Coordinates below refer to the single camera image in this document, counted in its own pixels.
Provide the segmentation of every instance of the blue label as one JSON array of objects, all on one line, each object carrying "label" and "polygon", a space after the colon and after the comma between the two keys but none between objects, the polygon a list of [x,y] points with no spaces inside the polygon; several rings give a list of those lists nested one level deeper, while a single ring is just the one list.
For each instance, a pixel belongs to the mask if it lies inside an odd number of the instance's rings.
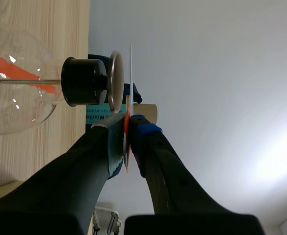
[{"label": "blue label", "polygon": [[[120,107],[120,113],[126,113],[126,104],[122,104]],[[100,120],[103,120],[107,116],[111,115],[109,104],[104,103],[101,105],[87,105],[86,108],[86,125],[94,124]]]}]

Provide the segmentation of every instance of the black cylinder cap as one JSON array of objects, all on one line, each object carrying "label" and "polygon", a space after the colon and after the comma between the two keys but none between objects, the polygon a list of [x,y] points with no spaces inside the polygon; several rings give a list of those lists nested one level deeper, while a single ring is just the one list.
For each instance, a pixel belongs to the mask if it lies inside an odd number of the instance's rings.
[{"label": "black cylinder cap", "polygon": [[101,60],[69,57],[62,67],[61,85],[63,96],[71,107],[102,104],[108,87],[105,66]]}]

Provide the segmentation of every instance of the round metal plate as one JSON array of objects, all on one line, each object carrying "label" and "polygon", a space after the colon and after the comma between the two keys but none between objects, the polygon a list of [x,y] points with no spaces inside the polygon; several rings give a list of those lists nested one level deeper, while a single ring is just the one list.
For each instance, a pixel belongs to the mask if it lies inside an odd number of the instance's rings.
[{"label": "round metal plate", "polygon": [[108,74],[108,101],[110,111],[118,113],[123,102],[124,94],[124,67],[122,56],[119,52],[113,51],[110,56]]}]

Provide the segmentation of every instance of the orange strip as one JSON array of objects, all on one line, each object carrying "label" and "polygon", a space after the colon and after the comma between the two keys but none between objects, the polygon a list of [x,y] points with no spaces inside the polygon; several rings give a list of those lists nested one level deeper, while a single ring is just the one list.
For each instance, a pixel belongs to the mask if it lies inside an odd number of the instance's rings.
[{"label": "orange strip", "polygon": [[[4,58],[0,57],[0,73],[5,74],[11,79],[32,79],[38,80],[39,76],[30,73],[22,68],[7,62]],[[56,89],[53,85],[30,85],[32,87],[41,88],[42,90],[55,94]]]},{"label": "orange strip", "polygon": [[130,145],[128,140],[128,125],[130,121],[130,112],[129,107],[127,108],[125,118],[124,118],[124,135],[126,135],[126,158],[127,158],[127,164],[126,164],[126,171],[128,172],[128,166],[129,166],[129,155],[130,155]]}]

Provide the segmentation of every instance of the wooden table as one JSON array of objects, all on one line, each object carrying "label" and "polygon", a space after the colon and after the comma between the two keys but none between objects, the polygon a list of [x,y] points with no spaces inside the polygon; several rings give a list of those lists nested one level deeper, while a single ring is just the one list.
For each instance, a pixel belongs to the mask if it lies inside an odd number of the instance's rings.
[{"label": "wooden table", "polygon": [[[26,29],[56,59],[87,58],[89,0],[0,0],[0,23]],[[86,107],[57,106],[41,125],[0,136],[0,186],[28,179],[85,131]]]}]

